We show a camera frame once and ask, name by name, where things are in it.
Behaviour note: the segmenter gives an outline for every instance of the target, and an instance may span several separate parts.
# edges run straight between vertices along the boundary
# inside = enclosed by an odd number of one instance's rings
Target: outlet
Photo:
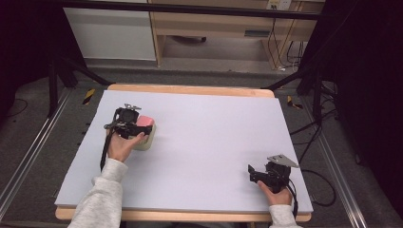
[[[280,0],[269,0],[267,1],[267,10],[276,10],[278,8]]]
[[[291,5],[291,0],[268,0],[267,10],[288,10]]]
[[[288,10],[291,5],[291,0],[279,0],[278,10]]]

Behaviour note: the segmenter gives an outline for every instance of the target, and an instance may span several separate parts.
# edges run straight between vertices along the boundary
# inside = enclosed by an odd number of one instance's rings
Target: gray floor
[[[120,83],[247,87],[268,86],[292,72],[290,67],[285,72],[272,70],[259,45],[261,45],[259,42],[253,40],[242,42],[207,38],[207,42],[201,44],[195,40],[173,37],[167,41],[165,58],[160,67],[130,66],[126,69],[108,67],[93,70],[100,76]],[[220,47],[220,51],[215,52],[217,47]],[[66,221],[60,221],[54,216],[56,208],[53,204],[54,195],[63,181],[80,141],[85,136],[88,124],[95,114],[105,89],[87,77],[79,74],[77,76],[80,82],[75,89],[69,91],[70,98],[64,112],[36,157],[7,213],[3,216],[2,222],[5,224],[14,224],[19,227],[65,227],[67,224]],[[311,121],[307,112],[310,109],[309,105],[305,105],[303,109],[287,105],[289,95],[297,104],[301,103],[301,100],[310,102],[310,96],[296,95],[296,85],[297,82],[292,82],[276,91],[290,132]],[[20,114],[8,118],[1,126],[1,189],[6,187],[46,120],[47,86],[46,79],[22,86],[16,95],[21,100],[15,102],[10,114],[18,113],[24,108],[25,103],[22,100],[27,101],[27,108]],[[90,88],[96,88],[95,95],[88,105],[82,105],[81,102]],[[326,103],[323,112],[333,108],[332,103]],[[313,128],[298,133],[292,136],[293,143],[306,143],[313,133]],[[371,170],[355,164],[354,150],[334,115],[330,115],[324,121],[321,134],[327,139],[337,163],[342,168],[368,227],[403,227],[403,221],[379,189]],[[295,145],[298,156],[301,155],[305,146],[306,144]],[[301,167],[317,171],[332,181],[330,169],[324,160],[323,149],[318,140],[311,145]],[[314,195],[317,201],[328,202],[332,199],[332,191],[327,183],[310,173],[305,173],[304,178],[309,193]],[[334,205],[322,207],[314,204],[314,210],[311,221],[300,225],[352,227],[345,203],[340,199],[340,195],[337,195]],[[148,222],[145,225],[147,227],[163,226],[161,223]],[[258,223],[257,226],[266,227],[267,224]]]

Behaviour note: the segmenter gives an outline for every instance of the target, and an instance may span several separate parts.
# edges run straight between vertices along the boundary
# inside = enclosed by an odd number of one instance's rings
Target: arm
[[[288,191],[287,188],[284,188],[279,193],[274,194],[262,181],[259,180],[258,185],[261,191],[263,191],[264,195],[266,195],[266,198],[270,204],[269,212],[273,221],[273,225],[270,227],[300,227],[297,225],[293,216],[291,208],[292,196],[290,191]]]
[[[93,179],[94,186],[80,201],[68,227],[119,227],[123,195],[121,181],[127,171],[123,162],[131,148],[143,138],[144,133],[132,140],[125,140],[117,133],[112,135],[101,176]]]

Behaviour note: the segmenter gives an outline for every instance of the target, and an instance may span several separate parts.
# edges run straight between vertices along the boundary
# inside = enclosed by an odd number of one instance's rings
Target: wooden table edge
[[[75,208],[58,206],[56,218],[60,220],[71,220]],[[309,221],[311,213],[298,213],[296,221]],[[221,212],[175,212],[175,211],[144,211],[128,210],[122,211],[124,221],[202,221],[202,222],[268,222],[271,221],[270,213],[221,213]]]
[[[266,97],[274,98],[273,91],[269,89],[248,87],[216,87],[216,86],[192,86],[192,85],[128,85],[113,84],[107,90],[155,92],[155,93],[179,93],[195,95],[218,95],[240,97]]]

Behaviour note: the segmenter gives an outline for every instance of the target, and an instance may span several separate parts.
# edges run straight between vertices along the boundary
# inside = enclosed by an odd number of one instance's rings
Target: metal frame
[[[241,8],[87,1],[87,0],[37,0],[37,1],[39,3],[50,4],[53,6],[60,6],[63,8],[76,8],[76,9],[176,12],[176,13],[267,17],[267,18],[300,19],[300,20],[318,20],[324,18],[331,18],[331,15],[325,15],[322,13],[286,11],[286,10],[241,9]]]

